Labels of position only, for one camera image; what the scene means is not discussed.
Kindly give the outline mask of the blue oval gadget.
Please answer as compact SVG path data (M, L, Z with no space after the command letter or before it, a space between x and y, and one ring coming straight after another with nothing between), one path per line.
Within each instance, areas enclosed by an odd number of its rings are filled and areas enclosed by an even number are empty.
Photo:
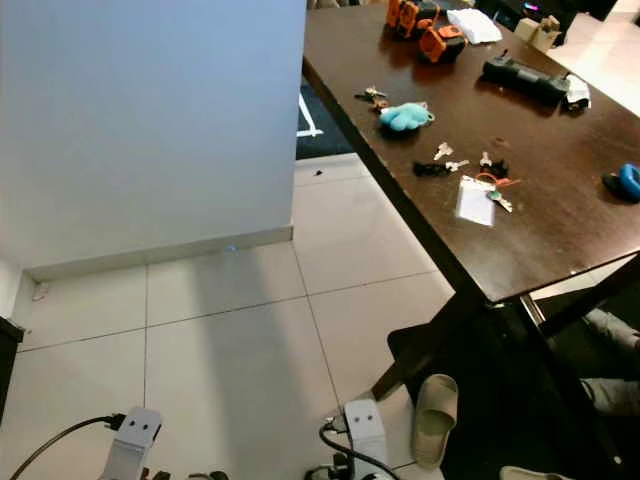
M621 196L640 204L640 166L631 163L622 165L616 174L616 183Z

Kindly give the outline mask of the white folded cloth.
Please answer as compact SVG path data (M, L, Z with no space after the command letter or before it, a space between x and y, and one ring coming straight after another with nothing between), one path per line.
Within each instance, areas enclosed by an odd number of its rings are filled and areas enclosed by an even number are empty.
M445 12L451 26L460 29L463 37L472 45L494 44L502 41L498 24L479 9L452 9Z

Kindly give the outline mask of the black cabinet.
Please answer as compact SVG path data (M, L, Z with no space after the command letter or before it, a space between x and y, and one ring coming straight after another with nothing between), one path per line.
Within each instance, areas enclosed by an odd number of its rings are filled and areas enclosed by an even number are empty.
M6 403L8 403L10 384L12 384L12 376L15 361L17 361L17 353L19 347L22 346L24 338L26 338L27 330L23 326L14 324L13 321L1 317L0 319L1 335L3 335L3 374L0 376L1 396L0 396L0 425L3 425Z

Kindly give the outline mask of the black fob with key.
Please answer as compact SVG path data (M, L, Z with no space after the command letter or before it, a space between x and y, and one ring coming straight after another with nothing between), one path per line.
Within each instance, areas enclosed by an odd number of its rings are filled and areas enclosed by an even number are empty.
M413 163L412 173L416 177L447 177L456 173L462 166L468 165L468 161L448 161L448 163Z

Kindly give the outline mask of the small beige block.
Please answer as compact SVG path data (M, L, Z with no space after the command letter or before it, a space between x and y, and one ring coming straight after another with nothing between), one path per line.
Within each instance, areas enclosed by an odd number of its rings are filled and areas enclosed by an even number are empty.
M540 20L522 18L516 24L515 35L536 50L548 52L563 35L563 28L554 15L545 15Z

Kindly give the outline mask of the white crumpled wrapper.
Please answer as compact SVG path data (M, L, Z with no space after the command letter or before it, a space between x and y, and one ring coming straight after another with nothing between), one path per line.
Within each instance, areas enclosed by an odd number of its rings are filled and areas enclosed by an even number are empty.
M572 73L567 74L564 77L564 81L567 83L566 93L564 93L564 105L566 105L566 108L571 111L589 109L591 100L588 82Z

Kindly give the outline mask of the black floor mat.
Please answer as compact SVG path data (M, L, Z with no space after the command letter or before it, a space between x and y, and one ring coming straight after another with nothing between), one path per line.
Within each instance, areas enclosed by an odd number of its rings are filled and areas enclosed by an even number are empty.
M412 402L433 374L460 385L445 447L449 480L499 480L500 468L573 480L640 480L640 415L605 416L579 381L640 381L640 355L584 321L545 338L517 303L458 326L428 365L404 381Z

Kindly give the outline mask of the teal plush keychain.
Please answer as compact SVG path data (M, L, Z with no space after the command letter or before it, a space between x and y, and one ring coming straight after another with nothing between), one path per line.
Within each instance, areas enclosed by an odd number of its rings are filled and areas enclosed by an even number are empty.
M417 131L435 120L426 102L403 102L401 105L388 106L379 113L381 128L390 132Z

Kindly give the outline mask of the brown key bunch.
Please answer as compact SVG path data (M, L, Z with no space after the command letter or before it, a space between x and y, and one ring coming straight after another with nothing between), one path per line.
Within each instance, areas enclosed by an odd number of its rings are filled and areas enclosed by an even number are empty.
M376 90L375 87L367 87L364 92L356 93L355 97L357 100L369 102L371 109L376 113L380 113L381 110L390 106L387 96L383 92Z

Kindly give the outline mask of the orange black handheld device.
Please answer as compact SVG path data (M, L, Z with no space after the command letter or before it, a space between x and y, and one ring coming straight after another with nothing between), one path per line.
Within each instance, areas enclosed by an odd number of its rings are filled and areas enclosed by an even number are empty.
M444 12L435 0L387 0L385 23L399 38L417 38L433 28Z
M419 37L422 59L431 64L452 63L466 45L465 35L454 26L429 27Z

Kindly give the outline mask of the black device with coloured lights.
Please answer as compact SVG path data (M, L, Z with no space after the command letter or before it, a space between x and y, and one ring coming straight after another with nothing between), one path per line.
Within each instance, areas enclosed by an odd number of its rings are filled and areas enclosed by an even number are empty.
M604 20L618 0L474 0L476 9L508 29L521 19L541 20L554 17L568 26L580 13Z

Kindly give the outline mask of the person legs grey trousers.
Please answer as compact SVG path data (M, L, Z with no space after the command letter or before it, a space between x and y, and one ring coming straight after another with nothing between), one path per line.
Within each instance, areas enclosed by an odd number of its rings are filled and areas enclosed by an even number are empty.
M600 308L586 314L584 321L595 337L614 347L614 355L640 369L640 330ZM581 378L579 381L596 412L605 416L640 417L640 380Z

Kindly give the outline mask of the dark wooden table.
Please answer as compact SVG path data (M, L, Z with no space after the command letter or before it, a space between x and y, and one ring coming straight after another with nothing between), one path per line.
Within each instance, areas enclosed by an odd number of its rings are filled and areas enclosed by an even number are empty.
M425 337L372 385L375 398L416 375L458 325L486 308L613 262L620 269L604 279L598 300L640 280L640 204L617 200L602 184L605 173L640 165L640 116L600 90L591 90L589 109L573 114L484 81L485 61L503 51L545 73L563 72L509 31L500 42L466 47L451 64L428 64L415 42L385 26L381 4L305 14L303 76L453 289ZM355 97L367 87L390 106L426 102L434 122L385 131L379 111ZM442 142L458 157L489 152L506 161L520 180L506 191L515 211L500 214L494 227L457 218L460 177L412 173Z

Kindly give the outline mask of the clear badge holder with keys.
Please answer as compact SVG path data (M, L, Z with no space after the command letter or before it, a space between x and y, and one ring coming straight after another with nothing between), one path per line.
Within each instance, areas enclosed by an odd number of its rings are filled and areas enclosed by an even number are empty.
M500 214L515 211L506 191L518 183L520 180L499 178L492 173L462 175L454 215L483 227L494 227Z

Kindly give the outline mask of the black headed small key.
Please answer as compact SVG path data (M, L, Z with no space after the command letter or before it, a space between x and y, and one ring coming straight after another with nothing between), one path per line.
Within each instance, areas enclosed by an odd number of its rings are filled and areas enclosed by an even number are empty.
M504 160L495 160L489 152L483 152L480 160L480 173L497 179L508 179L509 169Z

